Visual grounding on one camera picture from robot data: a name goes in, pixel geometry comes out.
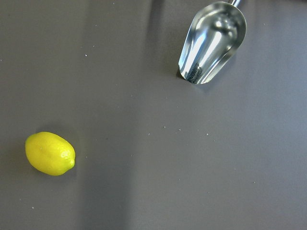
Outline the shiny metal scoop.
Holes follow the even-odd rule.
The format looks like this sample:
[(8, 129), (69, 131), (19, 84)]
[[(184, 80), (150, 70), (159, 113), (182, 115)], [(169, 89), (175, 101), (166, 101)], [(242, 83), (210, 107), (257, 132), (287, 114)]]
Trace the shiny metal scoop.
[(210, 82), (241, 46), (247, 30), (240, 1), (216, 1), (199, 10), (189, 27), (178, 69), (192, 84)]

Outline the yellow lemon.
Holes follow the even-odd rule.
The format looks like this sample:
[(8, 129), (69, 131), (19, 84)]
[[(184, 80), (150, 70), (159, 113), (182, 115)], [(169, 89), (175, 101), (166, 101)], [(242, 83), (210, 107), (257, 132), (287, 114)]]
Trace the yellow lemon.
[(63, 175), (75, 166), (73, 146), (50, 132), (30, 135), (25, 141), (25, 153), (35, 169), (48, 175)]

